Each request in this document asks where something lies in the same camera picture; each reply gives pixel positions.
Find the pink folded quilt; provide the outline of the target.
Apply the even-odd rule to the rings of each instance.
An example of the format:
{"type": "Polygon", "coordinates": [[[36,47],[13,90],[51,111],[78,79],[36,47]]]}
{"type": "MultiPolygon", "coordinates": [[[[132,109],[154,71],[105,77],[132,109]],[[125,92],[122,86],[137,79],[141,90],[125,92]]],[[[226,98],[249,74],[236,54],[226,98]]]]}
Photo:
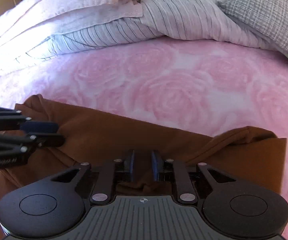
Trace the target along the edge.
{"type": "Polygon", "coordinates": [[[0,16],[0,61],[52,35],[142,15],[140,0],[23,0],[0,16]]]}

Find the grey striped duvet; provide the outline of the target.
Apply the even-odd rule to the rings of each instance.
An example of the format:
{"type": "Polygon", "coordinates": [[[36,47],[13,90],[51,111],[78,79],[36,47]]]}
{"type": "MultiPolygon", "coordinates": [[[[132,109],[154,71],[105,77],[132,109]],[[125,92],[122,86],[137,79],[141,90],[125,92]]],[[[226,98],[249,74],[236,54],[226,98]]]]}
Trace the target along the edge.
{"type": "Polygon", "coordinates": [[[176,40],[215,40],[273,50],[263,38],[240,27],[226,16],[219,4],[226,0],[142,0],[143,15],[124,17],[105,24],[64,34],[44,35],[41,41],[28,46],[15,56],[21,64],[36,63],[53,57],[130,44],[167,36],[176,40]]]}

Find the pink floral bed blanket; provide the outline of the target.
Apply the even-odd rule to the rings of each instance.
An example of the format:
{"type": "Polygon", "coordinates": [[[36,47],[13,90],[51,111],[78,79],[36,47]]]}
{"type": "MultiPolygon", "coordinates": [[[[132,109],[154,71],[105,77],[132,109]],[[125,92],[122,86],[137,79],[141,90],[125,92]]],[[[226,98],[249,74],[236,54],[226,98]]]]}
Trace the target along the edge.
{"type": "Polygon", "coordinates": [[[0,170],[0,199],[133,148],[136,179],[122,192],[165,190],[152,181],[157,149],[254,181],[288,202],[288,59],[276,51],[160,37],[60,55],[0,76],[0,107],[56,122],[66,137],[60,148],[36,150],[27,165],[0,170]]]}

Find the brown long-sleeve shirt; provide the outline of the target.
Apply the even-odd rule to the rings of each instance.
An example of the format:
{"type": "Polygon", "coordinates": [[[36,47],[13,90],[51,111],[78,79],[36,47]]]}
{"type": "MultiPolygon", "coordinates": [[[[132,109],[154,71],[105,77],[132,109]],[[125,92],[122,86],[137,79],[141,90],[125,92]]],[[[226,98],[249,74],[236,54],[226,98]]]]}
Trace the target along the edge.
{"type": "Polygon", "coordinates": [[[0,190],[7,194],[76,163],[101,166],[135,153],[135,181],[124,183],[124,193],[156,191],[151,153],[188,166],[204,162],[238,178],[280,193],[286,156],[285,138],[252,126],[207,135],[164,127],[95,109],[31,96],[16,108],[39,121],[59,124],[66,141],[62,147],[34,152],[27,165],[0,171],[0,190]]]}

